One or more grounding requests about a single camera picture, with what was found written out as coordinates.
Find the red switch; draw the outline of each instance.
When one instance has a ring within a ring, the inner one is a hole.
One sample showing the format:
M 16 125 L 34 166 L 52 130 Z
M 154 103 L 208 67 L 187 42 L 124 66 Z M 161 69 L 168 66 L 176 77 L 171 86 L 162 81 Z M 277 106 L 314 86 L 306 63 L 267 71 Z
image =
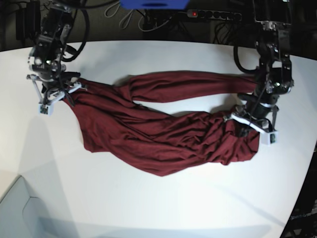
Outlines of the red switch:
M 190 18 L 197 18 L 198 12 L 196 10 L 187 10 L 187 16 Z

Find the black cable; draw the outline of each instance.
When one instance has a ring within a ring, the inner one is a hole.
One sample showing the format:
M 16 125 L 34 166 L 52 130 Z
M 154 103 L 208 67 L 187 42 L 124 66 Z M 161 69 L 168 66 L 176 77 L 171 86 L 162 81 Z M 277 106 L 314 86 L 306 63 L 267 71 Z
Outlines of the black cable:
M 264 73 L 259 73 L 259 74 L 257 75 L 257 77 L 262 77 L 264 74 L 266 74 L 266 73 L 265 73 L 265 72 L 264 72 Z M 262 98 L 263 93 L 265 92 L 265 90 L 266 90 L 266 84 L 263 86 L 263 89 L 262 89 L 260 95 L 258 96 L 258 99 L 257 99 L 256 103 L 253 105 L 251 111 L 249 112 L 250 120 L 251 120 L 251 118 L 252 118 L 252 115 L 253 115 L 255 109 L 257 108 L 258 104 L 260 103 L 260 100 L 261 100 L 261 98 Z
M 229 31 L 227 25 L 225 25 L 225 26 L 223 27 L 223 29 L 224 29 L 224 30 L 222 31 L 222 34 L 219 35 L 219 44 L 223 44 L 224 37 L 225 37 L 225 35 L 228 33 L 228 31 Z
M 138 13 L 140 13 L 142 16 L 143 16 L 143 18 L 145 19 L 146 17 L 145 17 L 145 15 L 141 12 L 141 11 L 139 11 L 138 9 L 135 9 Z
M 87 43 L 89 31 L 90 31 L 90 21 L 89 21 L 89 16 L 88 16 L 87 11 L 81 10 L 81 12 L 84 15 L 85 24 L 86 24 L 86 29 L 85 29 L 83 41 L 82 41 L 79 49 L 77 50 L 76 54 L 74 54 L 71 58 L 65 58 L 64 56 L 62 57 L 62 61 L 64 61 L 64 62 L 71 62 L 71 61 L 75 60 L 79 56 L 79 54 L 83 51 L 83 49 Z
M 229 34 L 228 39 L 227 39 L 227 45 L 229 45 L 230 43 L 234 43 L 237 40 L 238 35 L 239 35 L 239 31 L 241 28 L 243 28 L 242 25 L 240 25 L 240 26 L 236 25 L 236 28 L 231 31 L 231 33 Z
M 218 34 L 219 32 L 222 30 L 223 27 L 225 27 L 227 23 L 226 22 L 221 22 L 221 23 L 218 23 L 215 27 L 214 27 L 214 38 L 213 38 L 213 44 L 216 43 L 216 40 L 218 42 L 218 44 L 220 44 L 220 41 L 218 39 Z
M 230 25 L 230 28 L 228 29 L 227 33 L 226 33 L 226 34 L 224 35 L 224 37 L 222 38 L 222 40 L 221 40 L 221 43 L 222 43 L 222 44 L 228 45 L 228 37 L 229 37 L 229 35 L 230 35 L 232 29 L 233 29 L 233 24 Z
M 87 10 L 87 9 L 93 9 L 93 8 L 107 6 L 107 5 L 110 5 L 112 3 L 117 2 L 118 0 L 110 0 L 110 1 L 107 1 L 107 2 L 104 2 L 104 3 L 98 4 L 98 5 L 92 5 L 92 6 L 71 5 L 71 4 L 67 3 L 67 2 L 64 2 L 63 0 L 54 0 L 54 1 L 56 3 L 62 5 L 62 6 L 66 6 L 66 7 L 69 7 L 69 8 L 74 8 L 74 9 L 78 9 L 78 10 Z
M 190 34 L 190 32 L 188 31 L 184 23 L 182 21 L 178 21 L 177 23 L 178 23 L 177 26 L 180 29 L 180 32 L 183 33 L 185 36 L 187 36 L 191 42 L 195 42 L 194 37 Z
M 73 26 L 74 26 L 74 23 L 75 23 L 75 20 L 76 20 L 76 17 L 77 17 L 77 13 L 78 13 L 78 10 L 75 11 L 75 14 L 74 14 L 74 17 L 73 17 Z M 64 88 L 64 85 L 63 85 L 63 81 L 62 81 L 62 78 L 61 78 L 61 61 L 62 61 L 62 58 L 64 56 L 64 53 L 65 53 L 65 49 L 66 49 L 66 44 L 67 44 L 67 41 L 68 41 L 68 38 L 70 36 L 70 33 L 72 31 L 73 28 L 70 29 L 70 32 L 68 33 L 68 35 L 65 37 L 65 40 L 64 40 L 64 43 L 62 45 L 62 51 L 60 52 L 60 55 L 59 55 L 59 58 L 58 58 L 58 66 L 57 66 L 57 74 L 56 74 L 56 78 L 58 79 L 59 81 L 59 84 L 60 84 L 60 89 L 65 93 L 65 97 L 66 99 L 68 100 L 68 102 L 70 103 L 70 105 L 72 107 L 75 106 L 75 102 L 73 100 L 73 98 L 71 97 L 71 95 L 65 90 Z
M 271 121 L 270 121 L 269 119 L 267 119 L 267 118 L 262 118 L 262 119 L 256 120 L 256 122 L 260 122 L 260 121 L 264 121 L 264 120 L 266 120 L 267 123 L 268 123 L 268 129 L 269 129 L 269 131 L 273 131 L 273 125 L 272 125 L 272 123 L 271 123 Z
M 242 24 L 240 23 L 240 26 L 237 27 L 236 30 L 234 30 L 234 34 L 230 37 L 229 42 L 232 42 L 233 45 L 245 45 L 246 36 L 254 36 L 259 35 L 262 29 L 261 25 L 256 23 L 251 24 Z
M 45 9 L 47 11 L 49 11 L 50 9 L 48 8 L 48 6 L 51 5 L 51 1 L 48 1 L 47 4 L 43 3 L 41 6 L 43 7 L 43 9 L 40 9 L 40 11 L 44 11 Z
M 244 72 L 246 74 L 255 74 L 258 70 L 257 69 L 245 69 L 244 67 L 242 67 L 240 61 L 239 61 L 239 56 L 238 56 L 238 45 L 235 44 L 234 47 L 233 47 L 233 59 L 234 59 L 234 62 L 236 63 L 238 69 L 241 71 L 241 72 Z

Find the wrinkled fabric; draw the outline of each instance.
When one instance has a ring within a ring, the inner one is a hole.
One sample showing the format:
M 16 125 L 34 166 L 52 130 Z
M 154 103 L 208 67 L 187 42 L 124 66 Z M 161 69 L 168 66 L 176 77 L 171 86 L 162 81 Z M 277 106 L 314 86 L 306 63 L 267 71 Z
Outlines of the wrinkled fabric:
M 140 170 L 165 176 L 207 162 L 250 160 L 258 151 L 259 134 L 237 137 L 236 122 L 223 120 L 228 112 L 174 117 L 133 102 L 248 93 L 256 86 L 250 77 L 176 71 L 134 76 L 123 86 L 79 80 L 88 90 L 72 94 L 72 110 L 91 152 L 111 152 Z

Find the cable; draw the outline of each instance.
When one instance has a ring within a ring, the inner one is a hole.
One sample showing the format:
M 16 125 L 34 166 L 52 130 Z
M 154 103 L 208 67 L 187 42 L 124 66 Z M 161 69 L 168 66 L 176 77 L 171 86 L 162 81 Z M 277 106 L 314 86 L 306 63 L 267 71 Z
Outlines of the cable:
M 108 15 L 108 12 L 109 12 L 112 8 L 115 8 L 113 14 Z M 114 17 L 114 16 L 118 13 L 119 9 L 120 9 L 120 1 L 117 1 L 117 2 L 115 2 L 114 4 L 110 5 L 109 7 L 107 7 L 107 9 L 104 11 L 104 16 L 105 16 L 106 18 Z M 124 29 L 126 29 L 126 28 L 129 26 L 129 23 L 130 23 L 130 21 L 131 21 L 131 18 L 132 18 L 132 15 L 133 15 L 134 12 L 135 12 L 134 9 L 130 10 L 130 11 L 121 19 L 121 21 L 119 22 L 119 28 L 121 28 L 122 30 L 124 30 Z
M 83 51 L 83 49 L 84 49 L 84 47 L 85 47 L 85 45 L 87 43 L 88 36 L 89 36 L 89 31 L 90 31 L 90 21 L 89 21 L 89 16 L 88 16 L 87 11 L 81 9 L 81 12 L 84 15 L 85 24 L 86 24 L 86 29 L 85 29 L 85 34 L 84 34 L 83 41 L 82 41 L 79 49 L 77 50 L 77 53 L 74 54 L 71 58 L 65 58 L 64 56 L 62 57 L 62 61 L 64 61 L 64 62 L 71 62 L 71 61 L 75 60 L 79 56 L 79 54 Z
M 220 41 L 221 41 L 221 44 L 228 45 L 228 38 L 229 38 L 229 35 L 231 34 L 233 28 L 234 28 L 234 27 L 233 27 L 233 24 L 231 24 L 230 27 L 227 28 L 228 31 L 226 32 L 226 34 L 224 35 L 224 37 L 222 38 L 222 40 L 220 40 Z
M 187 27 L 184 25 L 182 21 L 178 21 L 177 26 L 180 29 L 180 32 L 183 33 L 185 36 L 187 36 L 191 42 L 195 42 L 194 37 L 190 34 Z
M 50 9 L 48 8 L 49 5 L 51 5 L 51 1 L 48 0 L 46 4 L 43 3 L 43 4 L 41 5 L 43 8 L 40 9 L 40 11 L 44 11 L 45 9 L 46 9 L 47 11 L 49 11 L 49 10 L 50 10 Z
M 229 45 L 230 43 L 234 43 L 237 40 L 241 28 L 243 28 L 242 25 L 235 25 L 235 27 L 233 27 L 233 30 L 228 36 L 227 45 Z
M 222 29 L 224 29 L 224 30 L 222 31 L 222 34 L 219 35 L 219 44 L 223 44 L 223 40 L 224 40 L 226 34 L 229 32 L 228 24 L 224 25 L 224 27 Z
M 142 32 L 151 32 L 151 31 L 158 30 L 158 29 L 160 29 L 161 27 L 165 26 L 167 23 L 169 23 L 169 21 L 172 19 L 172 17 L 170 17 L 166 22 L 162 23 L 160 26 L 157 26 L 157 27 L 155 27 L 155 28 L 153 28 L 153 29 L 150 29 L 150 30 L 143 30 L 143 29 L 142 29 L 142 27 L 140 26 L 140 23 L 141 23 L 142 19 L 144 19 L 144 18 L 141 17 L 140 20 L 139 20 L 139 23 L 138 23 L 138 27 L 139 27 L 140 31 L 142 31 Z
M 227 24 L 227 22 L 221 22 L 221 23 L 218 23 L 214 27 L 214 38 L 213 38 L 213 41 L 212 41 L 213 44 L 215 44 L 216 41 L 218 42 L 218 44 L 220 44 L 220 41 L 218 39 L 218 34 L 222 30 L 222 28 L 225 27 L 226 24 Z
M 242 67 L 240 61 L 239 61 L 239 56 L 238 56 L 238 45 L 235 44 L 233 47 L 233 59 L 234 62 L 236 63 L 238 69 L 246 74 L 255 74 L 258 70 L 257 69 L 245 69 L 244 67 Z
M 61 60 L 62 60 L 62 56 L 64 55 L 64 52 L 65 52 L 65 49 L 66 49 L 66 43 L 67 43 L 67 40 L 68 39 L 68 36 L 66 37 L 65 41 L 64 41 L 64 44 L 62 46 L 62 51 L 59 55 L 59 58 L 58 58 L 58 65 L 57 65 L 57 74 L 56 74 L 56 78 L 58 79 L 59 81 L 59 85 L 60 85 L 60 89 L 61 91 L 64 92 L 65 94 L 65 97 L 66 99 L 68 100 L 69 104 L 74 107 L 75 106 L 75 102 L 73 100 L 73 98 L 71 97 L 71 95 L 65 90 L 64 88 L 64 85 L 63 85 L 63 81 L 61 79 Z
M 66 2 L 64 2 L 63 0 L 54 0 L 56 3 L 62 5 L 62 6 L 66 6 L 69 8 L 74 8 L 74 9 L 78 9 L 78 10 L 88 10 L 88 9 L 93 9 L 93 8 L 98 8 L 98 7 L 103 7 L 103 6 L 108 6 L 109 4 L 112 4 L 114 2 L 117 2 L 118 0 L 110 0 L 108 2 L 104 2 L 98 5 L 92 5 L 92 6 L 76 6 L 76 5 L 71 5 L 68 4 Z
M 266 120 L 267 123 L 268 123 L 268 129 L 269 129 L 270 131 L 273 131 L 273 125 L 272 125 L 272 123 L 271 123 L 271 121 L 270 121 L 269 119 L 267 119 L 267 118 L 262 118 L 262 119 L 256 120 L 256 122 L 260 122 L 260 121 L 264 121 L 264 120 Z
M 265 90 L 266 90 L 267 84 L 268 84 L 268 81 L 267 81 L 266 84 L 263 86 L 263 90 L 261 91 L 260 95 L 258 96 L 258 99 L 257 99 L 256 103 L 253 105 L 253 107 L 252 107 L 252 109 L 251 109 L 251 111 L 250 111 L 250 113 L 249 113 L 249 115 L 250 115 L 250 120 L 251 120 L 251 118 L 252 118 L 252 115 L 253 115 L 255 109 L 257 108 L 258 104 L 260 103 L 260 100 L 261 100 L 261 98 L 262 98 L 262 95 L 263 95 L 263 93 L 264 93 Z
M 68 38 L 69 38 L 74 26 L 75 26 L 75 21 L 76 21 L 76 18 L 77 18 L 77 14 L 78 14 L 78 9 L 75 10 L 75 13 L 74 13 L 74 16 L 73 16 L 73 24 L 72 24 L 73 26 L 70 28 L 70 31 L 69 31 L 68 35 L 66 36 L 66 38 L 65 38 L 66 44 L 67 44 Z
M 260 102 L 260 100 L 261 100 L 261 97 L 262 97 L 262 95 L 263 95 L 265 89 L 266 89 L 266 87 L 263 87 L 263 90 L 262 90 L 262 92 L 260 93 L 257 102 L 254 104 L 254 106 L 253 106 L 252 109 L 251 109 L 251 112 L 249 113 L 250 123 L 249 123 L 248 127 L 250 127 L 250 125 L 251 125 L 251 123 L 252 123 L 252 114 L 254 113 L 254 111 L 255 111 L 257 105 L 259 104 L 259 102 Z M 241 137 L 246 131 L 248 131 L 248 129 L 246 129 L 246 128 L 243 127 L 243 128 L 241 129 L 240 133 L 239 133 L 239 137 Z

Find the black wire bundle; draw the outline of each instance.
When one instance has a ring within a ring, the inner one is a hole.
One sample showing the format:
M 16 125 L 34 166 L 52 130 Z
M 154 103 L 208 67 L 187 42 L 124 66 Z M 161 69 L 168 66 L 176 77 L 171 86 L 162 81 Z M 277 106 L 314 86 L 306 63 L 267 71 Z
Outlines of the black wire bundle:
M 74 22 L 75 22 L 75 19 L 76 19 L 76 16 L 77 16 L 77 11 L 78 11 L 78 10 L 75 11 Z M 70 57 L 70 58 L 65 58 L 64 56 L 62 56 L 62 59 L 61 59 L 61 60 L 62 60 L 63 62 L 71 62 L 71 61 L 75 60 L 75 59 L 79 56 L 79 54 L 83 51 L 83 49 L 84 49 L 84 47 L 85 47 L 85 45 L 86 45 L 86 43 L 87 43 L 88 36 L 89 36 L 89 32 L 90 32 L 89 15 L 88 15 L 88 13 L 87 13 L 86 10 L 81 9 L 81 12 L 83 13 L 83 16 L 84 16 L 84 19 L 85 19 L 85 25 L 86 25 L 86 29 L 85 29 L 83 41 L 82 41 L 82 43 L 81 43 L 79 49 L 76 51 L 76 53 L 75 53 L 72 57 Z M 68 37 L 69 37 L 70 33 L 71 33 L 71 32 L 69 32 L 67 38 L 65 39 L 65 44 L 67 43 L 67 40 L 68 40 Z
M 234 21 L 224 21 L 218 23 L 214 27 L 213 44 L 231 45 L 236 40 L 238 31 L 240 30 L 240 23 Z
M 157 15 L 152 15 L 150 11 L 145 9 L 145 16 L 144 16 L 145 22 L 154 24 L 158 18 L 166 19 L 168 20 L 166 27 L 169 32 L 174 32 L 174 33 L 179 32 L 183 36 L 185 36 L 189 41 L 191 42 L 196 41 L 193 35 L 188 30 L 188 28 L 185 26 L 182 19 L 179 17 L 179 14 L 180 14 L 179 12 L 170 11 L 170 10 L 164 10 L 164 11 L 160 10 L 159 14 L 160 14 L 159 17 Z
M 237 65 L 238 69 L 241 71 L 241 72 L 244 72 L 246 74 L 255 74 L 257 73 L 257 69 L 245 69 L 240 61 L 239 61 L 239 56 L 238 56 L 238 45 L 235 44 L 233 46 L 233 59 L 234 59 L 234 62 L 235 64 Z

